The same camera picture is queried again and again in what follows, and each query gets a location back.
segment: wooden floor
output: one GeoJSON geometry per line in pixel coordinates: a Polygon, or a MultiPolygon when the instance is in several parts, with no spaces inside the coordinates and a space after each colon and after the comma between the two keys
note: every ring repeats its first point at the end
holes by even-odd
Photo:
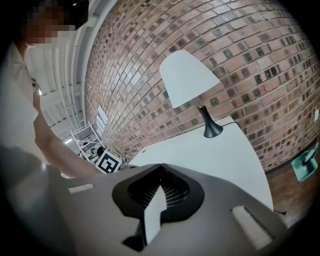
{"type": "MultiPolygon", "coordinates": [[[[320,164],[319,152],[316,161],[320,164]]],[[[300,184],[290,164],[267,174],[267,179],[273,208],[280,212],[287,211],[286,216],[279,216],[289,228],[308,213],[320,186],[320,167],[313,176],[300,184]]]]}

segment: teal object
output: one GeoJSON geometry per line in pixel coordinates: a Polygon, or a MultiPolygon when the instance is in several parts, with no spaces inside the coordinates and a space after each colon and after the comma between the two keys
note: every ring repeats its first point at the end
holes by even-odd
{"type": "Polygon", "coordinates": [[[309,178],[318,168],[315,156],[319,147],[319,143],[312,150],[303,152],[300,156],[291,162],[298,183],[309,178]]]}

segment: window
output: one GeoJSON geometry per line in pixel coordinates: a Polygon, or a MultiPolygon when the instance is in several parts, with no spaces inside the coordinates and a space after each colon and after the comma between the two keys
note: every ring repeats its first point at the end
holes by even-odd
{"type": "Polygon", "coordinates": [[[104,112],[104,110],[102,109],[102,107],[99,104],[98,113],[96,115],[96,127],[97,127],[97,131],[96,132],[99,134],[100,137],[104,133],[107,121],[108,121],[108,117],[107,117],[106,113],[104,112]]]}

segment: ceiling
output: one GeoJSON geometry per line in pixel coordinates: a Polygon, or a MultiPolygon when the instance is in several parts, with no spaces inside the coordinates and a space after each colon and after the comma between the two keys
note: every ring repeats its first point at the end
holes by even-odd
{"type": "MultiPolygon", "coordinates": [[[[71,138],[86,122],[84,91],[90,52],[99,28],[117,0],[90,0],[88,22],[55,49],[30,48],[27,68],[41,90],[41,109],[51,130],[61,140],[71,138]]],[[[80,150],[74,141],[67,144],[80,150]]]]}

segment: white lampshade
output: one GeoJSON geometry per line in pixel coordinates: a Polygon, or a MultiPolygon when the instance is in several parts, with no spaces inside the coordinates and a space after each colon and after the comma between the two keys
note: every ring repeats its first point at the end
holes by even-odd
{"type": "Polygon", "coordinates": [[[173,108],[220,83],[200,60],[186,50],[169,55],[160,65],[159,71],[173,108]]]}

